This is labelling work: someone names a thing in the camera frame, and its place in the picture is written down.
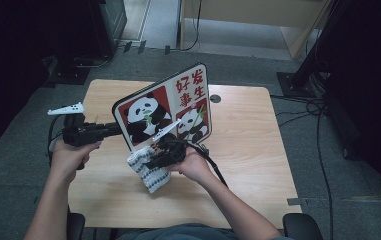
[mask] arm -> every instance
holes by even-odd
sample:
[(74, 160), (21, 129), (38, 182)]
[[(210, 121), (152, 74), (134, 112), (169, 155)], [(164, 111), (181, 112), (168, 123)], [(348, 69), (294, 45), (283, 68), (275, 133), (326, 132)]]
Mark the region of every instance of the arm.
[(231, 192), (210, 171), (208, 164), (194, 149), (187, 148), (186, 159), (167, 167), (199, 183), (212, 197), (239, 239), (280, 237), (274, 225)]
[(99, 143), (79, 148), (58, 141), (53, 151), (52, 166), (37, 211), (25, 239), (66, 239), (68, 189), (81, 162)]

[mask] chair armrest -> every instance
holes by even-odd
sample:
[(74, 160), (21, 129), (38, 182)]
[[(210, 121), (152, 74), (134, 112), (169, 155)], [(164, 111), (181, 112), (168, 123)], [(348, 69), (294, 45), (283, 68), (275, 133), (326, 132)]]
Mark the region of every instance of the chair armrest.
[(79, 213), (68, 213), (66, 227), (66, 239), (68, 240), (80, 240), (83, 234), (85, 217)]
[(284, 235), (295, 240), (323, 240), (315, 220), (303, 213), (288, 213), (283, 216)]

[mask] white towel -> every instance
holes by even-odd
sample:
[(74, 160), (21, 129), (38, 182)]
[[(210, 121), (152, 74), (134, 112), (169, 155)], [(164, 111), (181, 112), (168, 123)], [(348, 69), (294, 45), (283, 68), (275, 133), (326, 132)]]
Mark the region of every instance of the white towel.
[(164, 168), (148, 169), (144, 163), (150, 162), (150, 157), (155, 155), (155, 150), (147, 146), (132, 154), (127, 162), (140, 176), (150, 193), (165, 185), (171, 179), (171, 173)]

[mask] floor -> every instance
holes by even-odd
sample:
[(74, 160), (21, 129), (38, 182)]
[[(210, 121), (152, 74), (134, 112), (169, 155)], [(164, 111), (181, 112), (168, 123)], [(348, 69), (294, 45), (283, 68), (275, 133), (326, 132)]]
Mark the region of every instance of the floor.
[[(146, 41), (148, 48), (179, 48), (180, 0), (124, 0), (124, 4), (128, 23), (122, 45)], [(196, 25), (196, 19), (185, 20), (183, 49), (194, 44), (189, 51), (277, 60), (303, 61), (318, 35), (314, 31), (299, 57), (292, 59), (278, 26), (200, 20), (197, 31)]]

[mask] panda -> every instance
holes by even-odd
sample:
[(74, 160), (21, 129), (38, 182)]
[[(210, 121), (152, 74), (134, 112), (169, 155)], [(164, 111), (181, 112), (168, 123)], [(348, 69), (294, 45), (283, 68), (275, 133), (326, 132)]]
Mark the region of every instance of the panda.
[(131, 142), (141, 143), (171, 123), (170, 113), (158, 103), (152, 92), (124, 110)]
[(191, 140), (197, 143), (208, 132), (208, 126), (203, 122), (202, 107), (191, 109), (183, 114), (178, 124), (179, 139)]

